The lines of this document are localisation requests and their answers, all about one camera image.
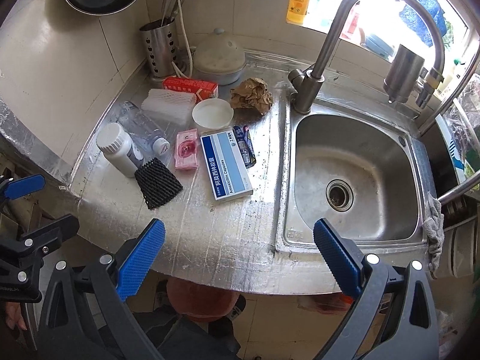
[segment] red box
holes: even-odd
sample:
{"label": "red box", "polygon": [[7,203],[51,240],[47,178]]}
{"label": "red box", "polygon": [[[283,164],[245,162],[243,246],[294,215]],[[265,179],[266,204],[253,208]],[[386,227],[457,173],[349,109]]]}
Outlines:
{"label": "red box", "polygon": [[218,84],[198,79],[168,77],[163,81],[163,88],[177,92],[195,93],[197,103],[212,97],[218,97]]}

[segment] floor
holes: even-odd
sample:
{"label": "floor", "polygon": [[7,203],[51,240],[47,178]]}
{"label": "floor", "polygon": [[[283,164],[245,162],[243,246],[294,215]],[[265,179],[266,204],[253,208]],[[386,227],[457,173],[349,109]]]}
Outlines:
{"label": "floor", "polygon": [[[150,271],[135,297],[127,299],[132,311],[152,311],[159,280],[167,276]],[[243,294],[247,305],[233,321],[234,333],[241,349],[238,357],[254,360],[311,360],[335,331],[342,315],[323,315],[298,308],[298,297],[284,295]],[[371,344],[382,323],[374,320],[363,352]]]}

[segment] white cable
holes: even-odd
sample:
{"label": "white cable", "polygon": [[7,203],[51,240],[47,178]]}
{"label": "white cable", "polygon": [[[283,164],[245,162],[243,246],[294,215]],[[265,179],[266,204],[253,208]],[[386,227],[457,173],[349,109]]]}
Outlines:
{"label": "white cable", "polygon": [[188,61],[189,61],[189,66],[190,66],[188,77],[180,71],[178,66],[173,61],[172,61],[172,66],[173,66],[175,72],[177,73],[177,76],[188,79],[188,78],[191,78],[191,74],[193,73],[194,61],[191,57],[190,45],[188,44],[187,33],[185,31],[185,23],[183,22],[182,3],[180,2],[180,0],[177,0],[177,2],[178,2],[178,14],[180,15],[180,26],[181,26],[181,30],[183,32],[183,38],[185,39],[185,45],[187,47]]}
{"label": "white cable", "polygon": [[182,73],[182,71],[179,69],[179,67],[173,61],[172,61],[172,66],[173,66],[173,70],[175,70],[175,74],[177,75],[177,77],[183,77],[185,79],[190,78],[190,77],[187,77],[186,75],[184,75]]}

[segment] gray cloth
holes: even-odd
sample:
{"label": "gray cloth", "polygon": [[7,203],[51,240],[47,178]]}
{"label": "gray cloth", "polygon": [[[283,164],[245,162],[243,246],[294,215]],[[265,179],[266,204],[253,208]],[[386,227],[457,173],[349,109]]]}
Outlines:
{"label": "gray cloth", "polygon": [[440,255],[442,254],[443,240],[445,234],[443,233],[443,214],[442,205],[432,195],[428,196],[427,214],[429,218],[423,222],[423,231],[427,234],[428,252],[431,262],[428,265],[431,271],[436,271],[440,264]]}

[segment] crumpled brown paper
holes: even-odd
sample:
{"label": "crumpled brown paper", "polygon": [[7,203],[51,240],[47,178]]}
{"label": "crumpled brown paper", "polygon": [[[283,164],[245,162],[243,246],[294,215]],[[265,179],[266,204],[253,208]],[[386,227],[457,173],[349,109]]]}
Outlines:
{"label": "crumpled brown paper", "polygon": [[265,115],[273,104],[267,83],[258,78],[246,79],[236,88],[230,89],[230,94],[232,108],[256,108],[262,115]]}

